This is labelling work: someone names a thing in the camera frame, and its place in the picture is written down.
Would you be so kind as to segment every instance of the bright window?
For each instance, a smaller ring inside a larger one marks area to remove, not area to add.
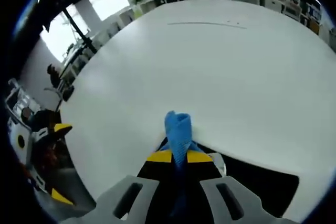
[[[67,7],[67,11],[70,16],[73,18],[79,29],[86,34],[89,29],[82,17],[77,12],[77,9],[74,5]],[[46,43],[47,47],[51,53],[58,59],[60,62],[63,62],[66,58],[67,49],[73,43],[80,39],[80,36],[71,26],[69,20],[63,12],[58,14],[51,22],[49,32],[46,29],[40,34],[43,41]]]
[[[129,6],[127,0],[89,0],[93,9],[98,14],[99,18],[103,21],[112,14],[120,11],[121,9]]]

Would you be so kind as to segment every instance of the blue towel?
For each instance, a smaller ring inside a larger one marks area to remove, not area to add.
[[[203,152],[192,141],[192,127],[190,115],[186,113],[176,114],[175,111],[167,113],[164,126],[168,142],[160,149],[171,149],[177,170],[183,169],[187,150]]]

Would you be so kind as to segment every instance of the black pole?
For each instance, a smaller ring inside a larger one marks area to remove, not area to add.
[[[72,17],[70,16],[70,14],[68,13],[68,11],[66,10],[66,8],[63,9],[63,12],[65,14],[65,16],[68,18],[68,20],[70,21],[70,24],[72,24],[72,26],[74,27],[74,29],[76,30],[76,32],[78,32],[79,36],[82,38],[82,40],[84,41],[84,43],[88,46],[88,48],[94,53],[97,53],[96,48],[92,45],[92,41],[90,38],[87,38],[82,31],[79,29],[79,27],[77,26],[77,24],[75,23],[75,21],[72,19]]]

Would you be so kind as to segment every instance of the table surface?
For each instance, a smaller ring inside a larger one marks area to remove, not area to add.
[[[102,47],[61,115],[74,126],[67,145],[94,199],[138,173],[175,110],[191,115],[202,145],[299,176],[284,217],[302,221],[336,164],[335,80],[335,53],[299,22],[243,2],[182,1]]]

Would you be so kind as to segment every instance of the window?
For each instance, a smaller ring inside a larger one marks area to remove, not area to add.
[[[129,5],[127,0],[89,0],[99,18],[103,21]]]
[[[74,5],[69,5],[67,11],[73,18],[79,29],[85,34],[89,31],[88,26],[82,19],[82,17],[77,12]],[[63,62],[66,58],[67,49],[73,43],[80,39],[79,34],[75,31],[73,26],[70,24],[69,20],[63,12],[58,14],[51,22],[49,32],[46,29],[40,34],[43,41],[46,43],[50,52],[58,59]]]

